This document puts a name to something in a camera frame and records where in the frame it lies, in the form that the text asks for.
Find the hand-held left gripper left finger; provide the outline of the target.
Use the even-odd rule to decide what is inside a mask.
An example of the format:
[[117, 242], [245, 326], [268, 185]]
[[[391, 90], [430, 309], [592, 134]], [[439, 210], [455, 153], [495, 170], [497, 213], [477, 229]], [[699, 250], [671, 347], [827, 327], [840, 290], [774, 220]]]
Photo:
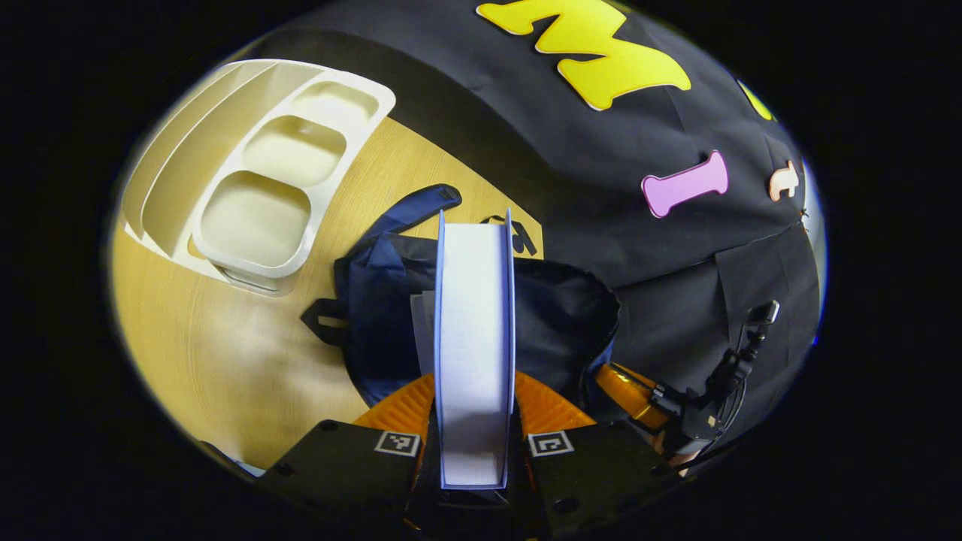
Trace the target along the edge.
[[321, 421], [260, 476], [348, 538], [404, 538], [433, 530], [439, 446], [433, 374], [421, 376], [356, 422]]

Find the blue schoolbag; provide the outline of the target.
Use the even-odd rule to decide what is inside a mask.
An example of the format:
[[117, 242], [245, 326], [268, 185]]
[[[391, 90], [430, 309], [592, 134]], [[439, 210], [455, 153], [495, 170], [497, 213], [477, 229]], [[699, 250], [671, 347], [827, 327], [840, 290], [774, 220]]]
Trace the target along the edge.
[[[369, 407], [422, 375], [411, 298], [435, 288], [437, 242], [407, 230], [460, 204], [447, 184], [399, 199], [334, 261], [336, 297], [316, 299], [300, 316], [323, 343], [340, 347]], [[516, 367], [587, 404], [586, 380], [614, 347], [619, 299], [594, 274], [559, 261], [519, 258], [514, 275]]]

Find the black backdrop cloth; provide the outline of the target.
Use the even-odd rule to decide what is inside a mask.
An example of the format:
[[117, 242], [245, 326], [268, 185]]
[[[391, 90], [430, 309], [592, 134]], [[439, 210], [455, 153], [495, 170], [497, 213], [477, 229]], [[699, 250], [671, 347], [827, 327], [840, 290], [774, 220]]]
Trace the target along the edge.
[[701, 390], [776, 299], [721, 444], [803, 369], [827, 270], [817, 185], [787, 128], [666, 24], [607, 0], [326, 0], [245, 57], [391, 88], [394, 121], [529, 213], [546, 259], [619, 296], [619, 365]]

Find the grey cover book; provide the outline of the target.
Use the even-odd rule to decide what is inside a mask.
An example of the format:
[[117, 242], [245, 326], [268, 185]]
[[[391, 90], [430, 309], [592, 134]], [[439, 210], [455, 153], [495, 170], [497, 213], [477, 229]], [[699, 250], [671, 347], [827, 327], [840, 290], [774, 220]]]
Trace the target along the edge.
[[410, 298], [416, 355], [421, 374], [435, 370], [435, 291], [424, 291]]

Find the pale blue cover book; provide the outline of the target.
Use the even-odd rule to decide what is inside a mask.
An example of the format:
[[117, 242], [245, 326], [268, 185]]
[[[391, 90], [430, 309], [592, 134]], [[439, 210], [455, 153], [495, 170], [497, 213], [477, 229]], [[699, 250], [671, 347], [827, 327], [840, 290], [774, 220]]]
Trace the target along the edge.
[[516, 370], [514, 249], [508, 223], [440, 216], [434, 379], [440, 487], [505, 488]]

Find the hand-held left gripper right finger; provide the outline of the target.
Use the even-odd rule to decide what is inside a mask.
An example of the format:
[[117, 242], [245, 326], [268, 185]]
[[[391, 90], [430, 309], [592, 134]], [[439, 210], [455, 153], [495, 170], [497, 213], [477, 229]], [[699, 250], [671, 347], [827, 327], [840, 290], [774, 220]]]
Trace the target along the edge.
[[574, 540], [673, 492], [681, 477], [628, 420], [596, 422], [516, 372], [522, 523], [536, 540]]

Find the white bookshelf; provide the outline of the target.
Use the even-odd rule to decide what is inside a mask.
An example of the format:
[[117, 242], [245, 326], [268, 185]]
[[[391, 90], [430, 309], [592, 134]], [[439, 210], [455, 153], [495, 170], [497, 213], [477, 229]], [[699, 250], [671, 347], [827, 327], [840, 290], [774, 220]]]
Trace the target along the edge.
[[196, 273], [284, 295], [395, 104], [387, 86], [327, 66], [221, 65], [135, 152], [120, 199], [125, 232]]

